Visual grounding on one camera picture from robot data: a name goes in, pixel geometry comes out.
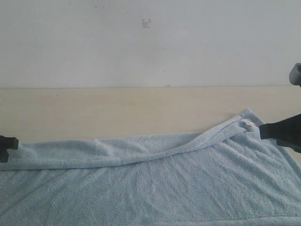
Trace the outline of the light blue fluffy towel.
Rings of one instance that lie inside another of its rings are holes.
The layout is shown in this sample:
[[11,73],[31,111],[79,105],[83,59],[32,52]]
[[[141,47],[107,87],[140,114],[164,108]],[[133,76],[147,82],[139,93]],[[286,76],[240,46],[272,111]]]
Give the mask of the light blue fluffy towel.
[[298,226],[301,167],[246,109],[205,132],[19,144],[3,226]]

